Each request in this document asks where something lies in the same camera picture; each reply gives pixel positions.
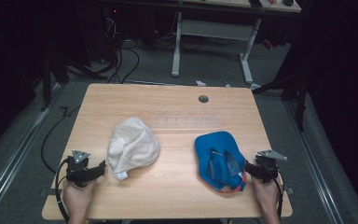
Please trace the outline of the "metal floor rail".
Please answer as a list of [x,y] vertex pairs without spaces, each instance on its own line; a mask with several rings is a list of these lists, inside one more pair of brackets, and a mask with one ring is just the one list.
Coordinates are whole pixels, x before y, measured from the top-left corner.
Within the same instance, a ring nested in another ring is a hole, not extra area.
[[51,106],[60,98],[62,91],[63,87],[56,87],[52,91],[51,102],[47,104],[42,97],[37,96],[11,122],[0,138],[0,202],[28,155]]
[[305,157],[305,161],[310,170],[310,176],[312,178],[313,184],[318,192],[319,198],[323,204],[324,210],[329,218],[331,224],[344,224],[342,216],[337,209],[336,202],[333,198],[332,192],[328,187],[324,176],[321,172],[318,162],[316,161],[310,143],[307,139],[307,136],[303,131],[300,130],[296,122],[296,112],[295,108],[291,103],[283,102],[286,113],[293,124],[296,135],[301,144],[301,148]]

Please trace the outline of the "white cloth hat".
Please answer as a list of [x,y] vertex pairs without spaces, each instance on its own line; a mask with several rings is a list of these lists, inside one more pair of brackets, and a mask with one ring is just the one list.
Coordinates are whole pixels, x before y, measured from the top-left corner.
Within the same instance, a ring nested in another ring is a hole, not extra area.
[[160,144],[152,130],[138,117],[123,120],[114,129],[107,149],[108,163],[115,179],[128,177],[128,171],[146,167],[159,156]]

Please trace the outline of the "black metal stand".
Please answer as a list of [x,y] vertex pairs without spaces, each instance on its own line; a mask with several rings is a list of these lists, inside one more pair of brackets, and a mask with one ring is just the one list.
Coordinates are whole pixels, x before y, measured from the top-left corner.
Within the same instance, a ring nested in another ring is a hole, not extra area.
[[42,83],[44,103],[41,107],[42,111],[46,111],[51,104],[51,77],[55,77],[56,81],[63,85],[66,85],[69,81],[64,60],[60,54],[51,54],[43,61]]
[[306,95],[308,76],[291,74],[287,77],[278,78],[266,85],[253,90],[253,94],[259,94],[271,89],[282,89],[281,98],[284,101],[296,100],[295,121],[297,128],[304,131],[304,112],[306,109]]

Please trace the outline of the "person's left hand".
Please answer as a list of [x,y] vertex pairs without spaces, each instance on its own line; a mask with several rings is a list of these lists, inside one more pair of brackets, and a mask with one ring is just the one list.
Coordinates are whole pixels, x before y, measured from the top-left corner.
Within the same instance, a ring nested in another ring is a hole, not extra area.
[[96,183],[93,180],[86,187],[80,188],[72,182],[63,182],[63,202],[69,217],[87,217]]

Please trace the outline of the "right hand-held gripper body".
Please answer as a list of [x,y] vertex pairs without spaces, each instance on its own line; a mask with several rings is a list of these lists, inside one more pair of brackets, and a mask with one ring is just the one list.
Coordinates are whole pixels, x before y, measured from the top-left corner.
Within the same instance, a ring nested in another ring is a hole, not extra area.
[[287,161],[287,157],[273,149],[258,151],[255,155],[255,177],[261,179],[264,183],[276,179],[279,171],[277,161]]

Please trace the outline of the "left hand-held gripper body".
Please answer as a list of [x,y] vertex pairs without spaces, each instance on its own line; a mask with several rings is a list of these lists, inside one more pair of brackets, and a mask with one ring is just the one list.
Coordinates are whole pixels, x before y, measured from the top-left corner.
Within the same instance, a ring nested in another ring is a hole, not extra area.
[[92,176],[88,168],[89,156],[88,152],[73,149],[72,155],[68,157],[66,179],[80,188],[86,187]]

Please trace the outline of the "person's right hand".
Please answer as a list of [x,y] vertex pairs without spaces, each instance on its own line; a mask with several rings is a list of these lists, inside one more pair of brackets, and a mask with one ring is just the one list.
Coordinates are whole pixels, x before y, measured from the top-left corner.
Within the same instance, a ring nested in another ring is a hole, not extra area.
[[279,190],[273,180],[264,183],[262,180],[252,176],[255,187],[255,198],[264,215],[277,215],[278,201],[280,199]]

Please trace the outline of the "clear acrylic rack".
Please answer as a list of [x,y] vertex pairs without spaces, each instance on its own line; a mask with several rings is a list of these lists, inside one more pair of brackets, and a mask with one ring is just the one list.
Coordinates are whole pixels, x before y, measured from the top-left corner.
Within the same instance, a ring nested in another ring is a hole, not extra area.
[[221,119],[212,110],[161,108],[154,112],[149,119],[149,125],[154,129],[165,130],[202,130],[217,129]]

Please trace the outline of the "white-legged desk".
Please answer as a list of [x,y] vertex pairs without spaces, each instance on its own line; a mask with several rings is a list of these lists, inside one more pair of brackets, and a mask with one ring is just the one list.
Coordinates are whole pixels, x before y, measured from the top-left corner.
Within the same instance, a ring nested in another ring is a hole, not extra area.
[[[199,3],[202,6],[230,7],[231,9],[253,9],[255,12],[277,12],[288,15],[300,13],[302,8],[296,0],[178,0],[180,6]],[[211,37],[228,40],[241,40],[247,43],[244,52],[239,54],[245,82],[254,86],[248,64],[252,46],[262,19],[252,19],[249,24],[234,24],[228,21],[207,21],[206,19],[184,19],[182,12],[176,13],[175,49],[172,60],[172,76],[180,74],[181,39],[183,35]]]

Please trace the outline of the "blue hat with orange lining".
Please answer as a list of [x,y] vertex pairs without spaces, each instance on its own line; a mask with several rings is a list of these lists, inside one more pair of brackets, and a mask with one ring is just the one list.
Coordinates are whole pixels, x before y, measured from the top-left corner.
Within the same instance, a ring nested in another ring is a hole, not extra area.
[[246,159],[228,132],[201,135],[195,140],[199,175],[221,193],[243,191],[246,186]]

